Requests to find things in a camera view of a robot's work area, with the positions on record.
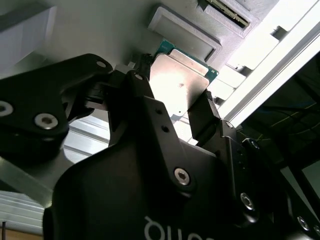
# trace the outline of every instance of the white panel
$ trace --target white panel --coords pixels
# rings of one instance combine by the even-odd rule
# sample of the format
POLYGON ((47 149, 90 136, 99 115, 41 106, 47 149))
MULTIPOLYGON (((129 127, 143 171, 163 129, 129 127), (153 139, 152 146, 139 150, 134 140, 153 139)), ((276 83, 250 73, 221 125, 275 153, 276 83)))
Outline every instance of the white panel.
POLYGON ((226 65, 220 70, 216 79, 219 79, 233 88, 237 88, 246 79, 246 77, 226 65))
POLYGON ((290 31, 316 2, 317 0, 281 0, 265 21, 273 27, 281 26, 290 31))
POLYGON ((42 215, 41 217, 35 216, 36 218, 29 217, 22 215, 21 212, 5 212, 6 210, 10 211, 11 205, 5 205, 5 210, 3 210, 3 206, 0 206, 1 209, 1 215, 0 215, 0 221, 7 222, 7 228, 11 229, 11 223, 19 223, 22 225, 29 225, 29 226, 37 226, 37 229, 40 229, 42 226, 42 215))
POLYGON ((12 202, 5 202, 5 203, 0 203, 0 209, 5 208, 5 210, 2 210, 2 214, 5 213, 4 215, 7 216, 13 216, 13 215, 18 215, 18 216, 26 216, 25 218, 28 220, 27 217, 29 214, 32 214, 34 217, 35 221, 39 221, 39 219, 42 218, 43 213, 39 211, 34 211, 34 210, 29 210, 23 205, 21 206, 14 206, 12 205, 12 202))
POLYGON ((74 152, 74 151, 71 151, 68 149, 64 149, 64 154, 67 159, 69 159, 71 162, 73 162, 75 164, 88 157, 87 155, 80 154, 80 153, 77 153, 77 152, 74 152))
POLYGON ((65 139, 64 145, 88 154, 96 154, 108 147, 105 142, 97 141, 85 135, 69 132, 65 139))
POLYGON ((81 130, 81 132, 86 132, 90 136, 94 135, 95 138, 99 137, 98 139, 102 142, 108 143, 110 139, 110 130, 109 124, 105 121, 96 119, 95 117, 84 117, 81 120, 74 121, 70 125, 70 130, 81 130))
POLYGON ((99 109, 96 109, 94 110, 94 112, 91 114, 91 116, 95 117, 95 118, 98 118, 100 120, 103 120, 103 121, 106 121, 108 122, 108 112, 107 111, 104 111, 104 110, 99 110, 99 109))
POLYGON ((253 70, 276 47, 279 41, 268 32, 256 31, 230 58, 228 64, 235 67, 238 64, 253 70))
POLYGON ((195 145, 197 145, 198 141, 195 140, 195 139, 193 139, 193 138, 191 138, 191 139, 188 141, 188 143, 191 144, 191 145, 193 145, 193 146, 195 146, 195 145))
POLYGON ((31 207, 41 208, 38 203, 34 202, 31 198, 26 195, 16 193, 16 192, 8 192, 8 191, 0 191, 0 197, 3 200, 17 202, 23 205, 29 205, 31 207))
MULTIPOLYGON (((40 205, 39 206, 35 206, 35 205, 30 204, 30 203, 31 202, 22 203, 20 201, 18 204, 24 210, 34 211, 34 212, 40 213, 42 215, 42 213, 44 211, 43 207, 41 207, 40 205)), ((0 198, 0 206, 3 206, 3 205, 12 205, 12 206, 16 206, 17 207, 18 206, 17 205, 17 199, 16 198, 11 198, 10 199, 10 197, 1 196, 1 198, 0 198)))
POLYGON ((213 80, 213 82, 207 88, 213 97, 219 97, 222 100, 226 100, 234 92, 234 88, 225 84, 219 79, 213 80))
POLYGON ((184 141, 188 141, 192 137, 190 125, 182 121, 177 121, 174 123, 174 129, 178 137, 184 141))
POLYGON ((35 2, 1 16, 0 71, 13 67, 50 35, 55 8, 35 2))

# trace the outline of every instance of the metal plate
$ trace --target metal plate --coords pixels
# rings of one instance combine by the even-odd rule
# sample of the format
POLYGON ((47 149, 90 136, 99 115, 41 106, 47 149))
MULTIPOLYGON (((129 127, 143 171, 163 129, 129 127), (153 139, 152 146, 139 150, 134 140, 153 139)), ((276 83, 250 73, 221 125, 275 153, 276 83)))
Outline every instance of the metal plate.
POLYGON ((200 63, 194 61, 190 57, 184 55, 182 52, 180 52, 177 49, 173 49, 171 53, 169 54, 170 57, 174 58, 175 60, 179 61, 180 63, 186 65, 187 67, 193 69, 197 73, 201 74, 202 76, 205 76, 209 69, 200 63))
POLYGON ((169 116, 183 116, 208 87, 209 80, 172 57, 159 54, 151 66, 150 86, 169 116))

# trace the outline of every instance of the silver bolt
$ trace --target silver bolt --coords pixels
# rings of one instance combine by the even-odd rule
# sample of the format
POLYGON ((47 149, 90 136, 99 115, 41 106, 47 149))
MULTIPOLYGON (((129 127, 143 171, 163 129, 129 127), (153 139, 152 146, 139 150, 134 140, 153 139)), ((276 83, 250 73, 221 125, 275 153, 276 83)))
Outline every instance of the silver bolt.
POLYGON ((301 226, 304 230, 306 230, 306 231, 309 231, 309 230, 310 230, 307 222, 306 222, 301 216, 298 216, 297 219, 298 219, 298 223, 300 224, 300 226, 301 226))
POLYGON ((58 125, 58 119, 49 113, 40 113, 34 118, 34 123, 42 129, 50 130, 58 125))
POLYGON ((313 229, 315 230, 316 234, 318 234, 318 236, 320 236, 320 227, 318 227, 317 225, 315 225, 313 227, 313 229))
POLYGON ((234 126, 233 126, 230 122, 228 122, 228 121, 226 121, 225 124, 226 124, 229 128, 231 128, 231 129, 234 128, 234 126))
POLYGON ((188 185, 190 183, 189 174, 182 168, 174 170, 174 176, 182 185, 188 185))
POLYGON ((142 79, 144 79, 142 76, 140 76, 138 73, 136 73, 135 75, 134 75, 137 79, 140 79, 140 80, 142 80, 142 79))
POLYGON ((98 64, 102 68, 105 68, 107 66, 102 61, 97 61, 96 64, 98 64))
POLYGON ((256 149, 260 149, 258 144, 255 141, 251 141, 252 146, 254 146, 256 149))
POLYGON ((241 202, 244 204, 244 206, 247 209, 249 209, 250 211, 254 211, 255 210, 254 203, 252 202, 250 197, 245 192, 240 194, 240 199, 241 199, 241 202))
POLYGON ((12 105, 6 101, 0 101, 0 117, 8 116, 14 112, 12 105))

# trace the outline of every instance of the electrical cable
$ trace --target electrical cable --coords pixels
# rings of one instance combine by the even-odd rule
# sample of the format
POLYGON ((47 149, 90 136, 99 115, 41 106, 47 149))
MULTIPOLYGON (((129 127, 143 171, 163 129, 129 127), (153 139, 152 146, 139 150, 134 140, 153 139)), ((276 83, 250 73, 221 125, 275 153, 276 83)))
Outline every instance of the electrical cable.
MULTIPOLYGON (((313 104, 305 107, 304 109, 309 109, 309 108, 311 108, 312 106, 314 106, 314 105, 316 105, 316 104, 317 104, 317 103, 315 102, 315 103, 313 103, 313 104)), ((270 128, 273 128, 274 126, 276 126, 276 125, 284 122, 285 120, 289 119, 290 117, 293 117, 294 115, 296 115, 296 114, 298 114, 298 113, 300 113, 300 112, 299 112, 299 111, 296 111, 296 112, 292 113, 291 115, 289 115, 289 116, 281 119, 280 121, 277 121, 276 123, 272 124, 272 125, 270 126, 270 128)), ((258 142, 258 141, 261 141, 261 138, 262 138, 263 136, 264 136, 264 135, 261 134, 261 135, 258 137, 257 142, 258 142)))
POLYGON ((250 138, 252 139, 252 137, 248 136, 247 134, 243 133, 241 130, 240 131, 237 131, 238 133, 240 133, 241 135, 243 135, 244 137, 246 138, 250 138))
MULTIPOLYGON (((312 133, 314 133, 316 135, 316 137, 320 137, 319 133, 317 133, 316 131, 313 130, 313 127, 315 128, 315 126, 313 127, 310 127, 309 125, 307 125, 306 123, 302 122, 301 120, 298 120, 296 118, 294 118, 293 116, 289 115, 288 113, 284 112, 284 111, 280 111, 280 110, 275 110, 275 112, 278 112, 278 113, 281 113, 281 114, 284 114, 286 116, 288 116, 289 118, 291 118, 293 121, 295 121, 296 123, 299 123, 303 126, 305 126, 307 129, 307 131, 311 131, 312 133)), ((311 139, 303 139, 301 137, 297 137, 298 139, 302 140, 302 141, 311 141, 311 139)))
MULTIPOLYGON (((316 125, 312 126, 310 129, 314 129, 314 128, 316 128, 316 127, 319 126, 319 125, 320 125, 320 122, 318 122, 316 125)), ((290 135, 290 136, 294 136, 294 135, 303 134, 303 133, 306 133, 306 132, 310 131, 310 129, 306 129, 306 130, 303 130, 303 131, 291 133, 291 134, 289 134, 289 135, 290 135)))

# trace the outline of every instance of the white label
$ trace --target white label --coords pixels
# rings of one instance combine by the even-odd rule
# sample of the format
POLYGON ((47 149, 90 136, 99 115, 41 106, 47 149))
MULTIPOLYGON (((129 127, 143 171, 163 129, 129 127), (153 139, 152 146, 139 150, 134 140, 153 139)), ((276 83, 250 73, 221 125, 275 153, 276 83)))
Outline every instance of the white label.
MULTIPOLYGON (((172 239, 172 230, 171 230, 170 226, 167 226, 166 232, 165 232, 165 229, 161 226, 160 223, 158 223, 156 221, 152 221, 151 218, 148 217, 148 216, 146 216, 144 219, 147 220, 147 223, 146 223, 146 225, 144 227, 144 237, 145 237, 146 240, 165 240, 165 239, 173 240, 172 239), (150 229, 151 228, 157 228, 157 230, 160 233, 160 238, 159 239, 152 239, 150 237, 150 229)), ((177 232, 178 232, 178 240, 183 240, 182 239, 182 237, 183 237, 182 230, 178 228, 177 232)), ((187 236, 187 240, 204 240, 204 239, 205 240, 214 240, 213 238, 201 238, 196 233, 190 233, 187 236)))

